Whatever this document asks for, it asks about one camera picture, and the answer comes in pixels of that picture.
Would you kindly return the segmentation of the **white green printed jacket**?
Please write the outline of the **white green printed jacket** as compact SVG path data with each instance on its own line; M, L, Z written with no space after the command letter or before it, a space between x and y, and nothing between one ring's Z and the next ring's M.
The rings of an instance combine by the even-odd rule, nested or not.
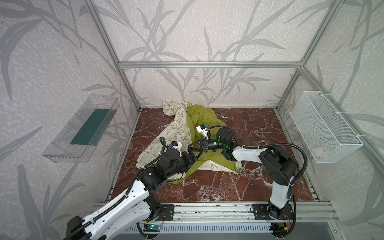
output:
M225 125L212 109L179 100L164 101L163 113L175 118L139 155L136 163L138 169L143 168L159 155L162 148L160 137L164 137L167 143L171 141L181 142L182 151L185 151L189 144L202 138L196 130L197 126L202 124L210 127ZM226 160L219 151L203 153L197 162L199 163L197 170L233 172L235 174L243 170L242 163ZM184 179L184 175L185 173L173 175L170 177L171 183L175 185L182 183L186 179Z

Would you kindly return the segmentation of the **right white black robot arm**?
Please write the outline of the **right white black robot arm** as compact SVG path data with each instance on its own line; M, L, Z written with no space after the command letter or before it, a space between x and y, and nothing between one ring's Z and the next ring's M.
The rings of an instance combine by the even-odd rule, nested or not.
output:
M203 135L188 146L189 151L206 153L220 150L222 156L233 162L254 162L262 164L273 180L272 194L269 199L269 209L280 211L284 209L293 197L292 188L300 177L297 175L298 163L285 147L293 147L291 144L277 143L266 146L240 145L228 127L218 126L216 137L211 138L211 129L199 129Z

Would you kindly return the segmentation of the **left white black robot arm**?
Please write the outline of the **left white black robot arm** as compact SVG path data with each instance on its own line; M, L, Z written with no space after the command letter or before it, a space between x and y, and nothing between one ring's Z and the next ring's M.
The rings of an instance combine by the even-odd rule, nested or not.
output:
M127 227L158 216L161 205L152 196L169 177L186 173L199 159L196 148L169 148L144 166L129 187L96 212L80 219L67 240L111 240Z

